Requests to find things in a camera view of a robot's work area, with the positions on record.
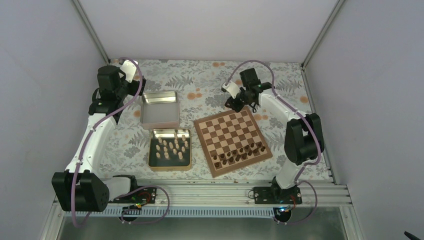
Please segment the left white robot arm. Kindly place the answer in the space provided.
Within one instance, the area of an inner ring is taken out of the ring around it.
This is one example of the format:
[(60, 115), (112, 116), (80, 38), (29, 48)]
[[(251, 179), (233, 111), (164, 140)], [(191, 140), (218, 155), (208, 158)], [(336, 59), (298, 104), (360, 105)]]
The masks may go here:
[(124, 99), (144, 91), (146, 79), (134, 80), (137, 73), (136, 64), (128, 60), (121, 66), (106, 65), (97, 70), (98, 88), (92, 94), (81, 143), (65, 170), (55, 172), (51, 180), (62, 210), (102, 212), (116, 198), (131, 203), (139, 197), (134, 176), (98, 177), (106, 145), (126, 107)]

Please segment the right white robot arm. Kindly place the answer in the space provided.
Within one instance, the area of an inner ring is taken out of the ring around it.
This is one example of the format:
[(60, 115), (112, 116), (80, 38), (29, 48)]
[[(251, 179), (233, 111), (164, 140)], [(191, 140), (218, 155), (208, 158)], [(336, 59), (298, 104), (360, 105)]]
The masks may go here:
[(273, 81), (261, 82), (254, 68), (239, 75), (241, 87), (230, 79), (221, 86), (230, 95), (225, 106), (236, 112), (244, 106), (260, 106), (286, 125), (283, 146), (290, 162), (281, 168), (270, 187), (272, 200), (282, 204), (300, 184), (299, 178), (306, 167), (321, 161), (325, 149), (321, 119), (316, 113), (304, 113), (288, 103), (277, 93)]

